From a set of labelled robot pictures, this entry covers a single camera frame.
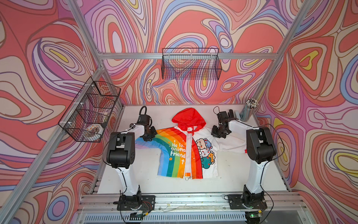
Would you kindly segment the rainbow red hooded jacket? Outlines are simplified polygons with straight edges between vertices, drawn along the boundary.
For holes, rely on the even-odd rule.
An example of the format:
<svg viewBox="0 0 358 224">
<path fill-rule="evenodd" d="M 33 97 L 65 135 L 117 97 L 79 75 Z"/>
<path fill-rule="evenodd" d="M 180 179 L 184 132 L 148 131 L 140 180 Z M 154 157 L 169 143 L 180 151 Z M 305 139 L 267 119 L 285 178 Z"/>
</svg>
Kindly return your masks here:
<svg viewBox="0 0 358 224">
<path fill-rule="evenodd" d="M 218 151 L 245 153 L 246 142 L 234 136 L 215 138 L 206 121 L 194 108 L 178 112 L 175 127 L 157 130 L 151 141 L 137 138 L 138 149 L 160 149 L 158 175 L 174 178 L 217 177 Z"/>
</svg>

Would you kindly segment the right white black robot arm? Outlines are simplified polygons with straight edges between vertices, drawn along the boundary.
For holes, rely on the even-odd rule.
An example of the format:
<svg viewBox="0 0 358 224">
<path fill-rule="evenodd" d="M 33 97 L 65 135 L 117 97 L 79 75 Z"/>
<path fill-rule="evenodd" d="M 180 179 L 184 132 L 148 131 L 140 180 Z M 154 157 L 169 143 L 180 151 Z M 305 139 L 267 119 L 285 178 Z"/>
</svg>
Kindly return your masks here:
<svg viewBox="0 0 358 224">
<path fill-rule="evenodd" d="M 250 161 L 249 178 L 241 195 L 228 195 L 231 209 L 267 209 L 262 187 L 266 169 L 277 154 L 271 131 L 268 127 L 255 127 L 239 120 L 231 120 L 214 125 L 212 136 L 225 138 L 230 133 L 246 134 L 246 150 Z"/>
</svg>

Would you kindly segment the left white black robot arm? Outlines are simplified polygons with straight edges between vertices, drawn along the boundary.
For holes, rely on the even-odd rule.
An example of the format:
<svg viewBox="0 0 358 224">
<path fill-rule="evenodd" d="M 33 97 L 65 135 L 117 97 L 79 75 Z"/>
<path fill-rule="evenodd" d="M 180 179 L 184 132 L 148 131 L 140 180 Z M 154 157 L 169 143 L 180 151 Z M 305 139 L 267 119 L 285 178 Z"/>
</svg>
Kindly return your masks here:
<svg viewBox="0 0 358 224">
<path fill-rule="evenodd" d="M 118 210 L 152 210 L 155 196 L 143 196 L 140 184 L 131 168 L 135 161 L 135 140 L 145 134 L 143 125 L 132 125 L 128 130 L 112 132 L 107 143 L 105 163 L 116 170 L 123 189 L 120 190 Z"/>
</svg>

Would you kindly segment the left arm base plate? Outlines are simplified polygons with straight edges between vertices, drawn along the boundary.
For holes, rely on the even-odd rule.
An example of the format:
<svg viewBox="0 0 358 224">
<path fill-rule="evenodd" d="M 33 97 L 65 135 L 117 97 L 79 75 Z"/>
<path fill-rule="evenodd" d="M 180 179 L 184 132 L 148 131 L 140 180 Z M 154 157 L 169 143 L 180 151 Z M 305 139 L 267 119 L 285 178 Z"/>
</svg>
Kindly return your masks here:
<svg viewBox="0 0 358 224">
<path fill-rule="evenodd" d="M 131 211 L 130 220 L 143 220 L 155 209 L 155 195 L 126 196 L 121 195 L 116 202 L 117 210 L 121 215 L 123 211 Z"/>
</svg>

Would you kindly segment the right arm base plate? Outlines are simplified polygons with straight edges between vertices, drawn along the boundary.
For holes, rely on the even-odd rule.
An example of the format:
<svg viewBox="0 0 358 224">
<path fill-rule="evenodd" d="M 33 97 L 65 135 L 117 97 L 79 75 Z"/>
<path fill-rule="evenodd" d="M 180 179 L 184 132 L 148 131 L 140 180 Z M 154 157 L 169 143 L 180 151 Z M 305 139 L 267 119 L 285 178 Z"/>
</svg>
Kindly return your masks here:
<svg viewBox="0 0 358 224">
<path fill-rule="evenodd" d="M 224 199 L 228 201 L 231 210 L 266 210 L 268 208 L 264 198 L 264 192 L 251 194 L 243 192 L 243 194 L 225 195 Z"/>
</svg>

